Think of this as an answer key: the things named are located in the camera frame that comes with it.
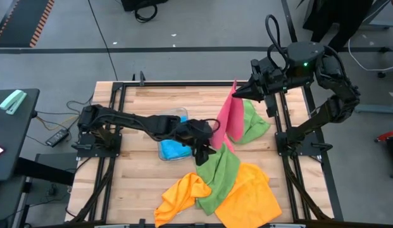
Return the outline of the grey table foot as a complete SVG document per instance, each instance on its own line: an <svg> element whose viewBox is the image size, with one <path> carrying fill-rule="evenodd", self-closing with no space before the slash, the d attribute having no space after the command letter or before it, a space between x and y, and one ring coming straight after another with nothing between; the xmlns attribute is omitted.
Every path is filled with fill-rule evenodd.
<svg viewBox="0 0 393 228"><path fill-rule="evenodd" d="M355 112L367 112L367 113L381 113L381 114L393 114L393 105L385 106L378 104L359 104L354 109Z"/></svg>

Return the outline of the person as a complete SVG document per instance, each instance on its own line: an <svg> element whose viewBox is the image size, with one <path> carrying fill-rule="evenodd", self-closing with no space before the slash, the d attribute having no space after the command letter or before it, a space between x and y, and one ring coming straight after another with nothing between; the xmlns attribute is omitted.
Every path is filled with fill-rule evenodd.
<svg viewBox="0 0 393 228"><path fill-rule="evenodd" d="M328 46L341 51L360 28L372 4L373 0L326 0L317 12L311 42L320 42L330 27L338 23L339 30Z"/></svg>

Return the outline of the black power adapter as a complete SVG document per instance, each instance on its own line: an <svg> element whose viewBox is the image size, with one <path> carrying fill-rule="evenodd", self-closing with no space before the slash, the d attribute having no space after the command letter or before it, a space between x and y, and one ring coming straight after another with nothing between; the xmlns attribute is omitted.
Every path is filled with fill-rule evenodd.
<svg viewBox="0 0 393 228"><path fill-rule="evenodd" d="M50 146L50 147L55 147L56 145L58 145L61 141L63 141L67 136L69 135L68 131L65 129L61 129L59 131L57 131L57 133L55 133L53 136L51 136L46 142L45 145L46 146Z"/></svg>

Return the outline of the black desk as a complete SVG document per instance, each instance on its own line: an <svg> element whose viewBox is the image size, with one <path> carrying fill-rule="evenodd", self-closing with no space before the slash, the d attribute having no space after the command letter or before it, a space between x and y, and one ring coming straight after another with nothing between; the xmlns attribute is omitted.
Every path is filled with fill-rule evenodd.
<svg viewBox="0 0 393 228"><path fill-rule="evenodd" d="M11 89L0 90L0 103L12 92ZM4 149L0 154L0 181L9 179L14 173L40 94L39 89L24 89L23 92L27 96L13 115L0 109L0 147Z"/></svg>

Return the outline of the black furniture base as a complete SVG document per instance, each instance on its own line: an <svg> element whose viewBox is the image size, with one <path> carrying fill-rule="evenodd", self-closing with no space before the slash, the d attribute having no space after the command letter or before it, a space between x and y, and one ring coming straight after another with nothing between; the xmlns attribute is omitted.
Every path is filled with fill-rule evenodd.
<svg viewBox="0 0 393 228"><path fill-rule="evenodd" d="M313 31L316 14L328 0L308 0L308 7L303 22L303 29ZM378 21L375 18L391 3L391 0L374 0L360 30L388 30L393 28L393 22Z"/></svg>

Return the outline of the mint green stapler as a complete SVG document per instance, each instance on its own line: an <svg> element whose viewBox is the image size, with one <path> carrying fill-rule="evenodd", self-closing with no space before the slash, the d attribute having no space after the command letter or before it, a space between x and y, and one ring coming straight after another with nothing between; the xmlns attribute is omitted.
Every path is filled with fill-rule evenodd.
<svg viewBox="0 0 393 228"><path fill-rule="evenodd" d="M0 109L4 110L8 115L14 115L26 96L26 92L17 89L3 100L0 104Z"/></svg>

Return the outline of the green microfiber towel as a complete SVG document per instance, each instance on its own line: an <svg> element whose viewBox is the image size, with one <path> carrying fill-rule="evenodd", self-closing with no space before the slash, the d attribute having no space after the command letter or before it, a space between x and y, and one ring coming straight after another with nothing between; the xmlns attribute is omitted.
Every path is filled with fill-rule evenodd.
<svg viewBox="0 0 393 228"><path fill-rule="evenodd" d="M198 176L210 187L209 196L197 199L197 206L211 215L223 203L232 190L240 167L240 159L227 143L223 142L208 161L196 167Z"/></svg>
<svg viewBox="0 0 393 228"><path fill-rule="evenodd" d="M258 114L251 100L244 99L243 105L244 128L242 137L238 141L230 137L230 140L235 144L250 143L266 134L270 129L270 124Z"/></svg>

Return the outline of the clear plastic bin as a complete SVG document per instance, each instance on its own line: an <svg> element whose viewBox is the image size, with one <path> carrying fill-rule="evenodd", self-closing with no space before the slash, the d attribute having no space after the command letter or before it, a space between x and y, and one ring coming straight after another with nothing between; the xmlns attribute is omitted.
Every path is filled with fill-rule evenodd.
<svg viewBox="0 0 393 228"><path fill-rule="evenodd" d="M182 116L187 116L188 117L188 113L187 113L187 110L185 108L174 108L174 109L170 109L170 110L164 110L162 112L162 114L163 115L176 115L176 116L179 116L179 117L182 117Z"/></svg>

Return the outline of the red and black chair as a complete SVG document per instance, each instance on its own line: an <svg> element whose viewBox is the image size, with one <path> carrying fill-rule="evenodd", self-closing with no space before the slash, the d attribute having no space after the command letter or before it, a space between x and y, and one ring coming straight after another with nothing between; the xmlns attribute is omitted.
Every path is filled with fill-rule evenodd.
<svg viewBox="0 0 393 228"><path fill-rule="evenodd" d="M393 161L393 130L379 135L374 139L375 143L383 142L386 145L388 154Z"/></svg>

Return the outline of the orange microfiber towel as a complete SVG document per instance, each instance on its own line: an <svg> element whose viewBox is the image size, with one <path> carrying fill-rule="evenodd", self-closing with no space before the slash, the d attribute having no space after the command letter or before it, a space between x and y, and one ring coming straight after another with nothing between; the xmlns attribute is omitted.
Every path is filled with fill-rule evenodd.
<svg viewBox="0 0 393 228"><path fill-rule="evenodd" d="M196 173L184 175L162 194L162 203L154 210L155 227L169 223L179 212L192 207L197 198L210 194L211 188Z"/></svg>
<svg viewBox="0 0 393 228"><path fill-rule="evenodd" d="M241 163L232 190L215 210L226 228L258 228L282 214L269 186L269 177L256 165Z"/></svg>

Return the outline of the black box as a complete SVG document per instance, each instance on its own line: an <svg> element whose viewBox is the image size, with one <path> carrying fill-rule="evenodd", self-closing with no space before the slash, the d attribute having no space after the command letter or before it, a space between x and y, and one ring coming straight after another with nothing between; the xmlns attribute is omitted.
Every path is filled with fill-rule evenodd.
<svg viewBox="0 0 393 228"><path fill-rule="evenodd" d="M156 6L169 0L120 0L125 11L135 11L148 6Z"/></svg>

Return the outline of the black mat with striped edge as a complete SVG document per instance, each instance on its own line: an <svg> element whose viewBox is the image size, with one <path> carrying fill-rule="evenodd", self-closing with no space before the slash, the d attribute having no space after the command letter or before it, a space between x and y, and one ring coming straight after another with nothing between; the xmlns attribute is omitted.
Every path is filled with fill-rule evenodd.
<svg viewBox="0 0 393 228"><path fill-rule="evenodd" d="M0 48L34 48L55 0L13 0L0 23Z"/></svg>

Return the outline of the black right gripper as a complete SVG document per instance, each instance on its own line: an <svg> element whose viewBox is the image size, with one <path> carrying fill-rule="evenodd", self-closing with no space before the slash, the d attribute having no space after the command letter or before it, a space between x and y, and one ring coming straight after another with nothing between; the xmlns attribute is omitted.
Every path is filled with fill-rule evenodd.
<svg viewBox="0 0 393 228"><path fill-rule="evenodd" d="M251 78L233 93L236 98L260 103L265 100L265 95L286 92L289 89L286 74L268 58L251 60L251 68Z"/></svg>

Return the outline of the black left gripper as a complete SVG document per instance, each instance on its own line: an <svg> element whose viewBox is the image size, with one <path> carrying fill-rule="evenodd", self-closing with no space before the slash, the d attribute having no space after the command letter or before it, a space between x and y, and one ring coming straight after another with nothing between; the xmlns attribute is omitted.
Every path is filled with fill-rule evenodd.
<svg viewBox="0 0 393 228"><path fill-rule="evenodd" d="M195 148L196 165L201 166L208 160L208 156L215 154L211 147L210 138L214 130L209 124L211 119L190 119L180 122L175 129L175 140L185 146Z"/></svg>

